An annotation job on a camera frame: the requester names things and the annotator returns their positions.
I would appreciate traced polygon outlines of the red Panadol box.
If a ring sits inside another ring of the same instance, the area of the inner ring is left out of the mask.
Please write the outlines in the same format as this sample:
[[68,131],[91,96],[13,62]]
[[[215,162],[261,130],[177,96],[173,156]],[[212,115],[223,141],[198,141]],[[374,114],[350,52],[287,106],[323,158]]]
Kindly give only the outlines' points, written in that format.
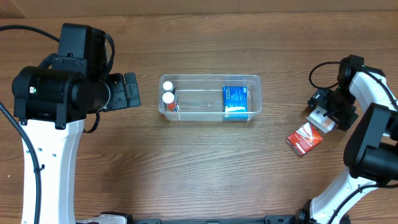
[[285,139],[293,150],[299,155],[304,156],[315,146],[319,145],[323,138],[310,123],[305,123]]

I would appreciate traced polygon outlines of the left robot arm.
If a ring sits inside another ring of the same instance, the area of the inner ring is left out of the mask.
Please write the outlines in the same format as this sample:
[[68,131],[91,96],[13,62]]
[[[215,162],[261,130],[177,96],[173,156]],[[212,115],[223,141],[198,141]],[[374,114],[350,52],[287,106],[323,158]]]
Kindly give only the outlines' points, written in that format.
[[76,155],[89,114],[141,105],[136,75],[113,73],[106,32],[65,23],[57,52],[12,82],[11,123],[22,137],[22,223],[75,223]]

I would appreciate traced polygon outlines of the white plaster box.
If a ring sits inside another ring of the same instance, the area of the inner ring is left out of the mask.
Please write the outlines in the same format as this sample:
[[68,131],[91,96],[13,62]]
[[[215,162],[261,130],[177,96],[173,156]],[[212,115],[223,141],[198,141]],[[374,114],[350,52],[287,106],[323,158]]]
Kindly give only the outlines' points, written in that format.
[[307,117],[307,121],[324,133],[330,132],[335,127],[335,122],[328,116],[324,116],[326,110],[317,106]]

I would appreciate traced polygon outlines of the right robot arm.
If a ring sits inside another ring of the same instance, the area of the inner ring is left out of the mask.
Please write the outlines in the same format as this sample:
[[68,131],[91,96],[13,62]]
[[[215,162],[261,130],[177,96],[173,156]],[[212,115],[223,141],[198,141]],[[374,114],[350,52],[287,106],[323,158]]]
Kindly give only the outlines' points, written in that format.
[[349,223],[346,215],[357,202],[376,189],[396,188],[397,98],[382,70],[368,67],[364,58],[349,55],[337,62],[337,83],[318,87],[307,105],[312,113],[329,118],[346,131],[356,121],[355,103],[363,117],[345,146],[341,174],[319,196],[309,200],[291,223]]

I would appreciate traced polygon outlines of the blue lozenge box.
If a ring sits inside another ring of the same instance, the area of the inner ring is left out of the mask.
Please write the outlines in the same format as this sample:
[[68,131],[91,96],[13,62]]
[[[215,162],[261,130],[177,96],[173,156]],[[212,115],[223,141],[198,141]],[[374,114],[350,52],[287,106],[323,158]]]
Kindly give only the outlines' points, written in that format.
[[223,86],[224,120],[248,120],[248,89],[246,86]]

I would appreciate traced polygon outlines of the dark brown medicine bottle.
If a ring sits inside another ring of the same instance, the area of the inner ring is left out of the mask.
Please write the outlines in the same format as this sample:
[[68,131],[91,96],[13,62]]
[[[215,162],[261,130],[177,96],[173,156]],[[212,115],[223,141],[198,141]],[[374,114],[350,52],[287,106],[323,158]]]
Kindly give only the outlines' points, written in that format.
[[162,84],[162,88],[163,88],[163,90],[164,90],[165,92],[170,92],[170,93],[172,93],[173,95],[175,94],[176,89],[175,89],[175,87],[174,87],[174,84],[173,84],[171,81],[166,81],[166,82],[164,82],[164,83]]

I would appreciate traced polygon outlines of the orange vitamin tablet tube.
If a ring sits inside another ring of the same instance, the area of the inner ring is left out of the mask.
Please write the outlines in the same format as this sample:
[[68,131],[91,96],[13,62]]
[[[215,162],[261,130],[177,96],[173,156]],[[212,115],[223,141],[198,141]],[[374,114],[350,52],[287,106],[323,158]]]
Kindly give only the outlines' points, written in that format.
[[180,108],[177,104],[176,96],[172,92],[165,92],[162,95],[162,101],[166,104],[166,107],[171,112],[179,112]]

